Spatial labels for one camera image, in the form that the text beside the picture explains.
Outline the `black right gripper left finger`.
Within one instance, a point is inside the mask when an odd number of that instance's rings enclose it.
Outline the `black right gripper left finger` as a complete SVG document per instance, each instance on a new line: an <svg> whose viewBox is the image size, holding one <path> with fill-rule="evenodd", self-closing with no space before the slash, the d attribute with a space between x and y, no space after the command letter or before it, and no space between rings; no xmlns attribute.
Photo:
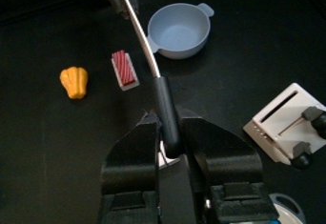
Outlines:
<svg viewBox="0 0 326 224"><path fill-rule="evenodd" d="M159 139L161 122L149 112L103 162L97 224L161 224Z"/></svg>

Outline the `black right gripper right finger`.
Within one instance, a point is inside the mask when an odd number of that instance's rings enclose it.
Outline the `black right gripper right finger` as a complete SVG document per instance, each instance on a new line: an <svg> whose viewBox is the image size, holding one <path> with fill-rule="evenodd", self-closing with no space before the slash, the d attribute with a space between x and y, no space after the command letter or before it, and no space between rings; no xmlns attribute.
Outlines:
<svg viewBox="0 0 326 224"><path fill-rule="evenodd" d="M198 224L277 224L256 149L194 112L177 113Z"/></svg>

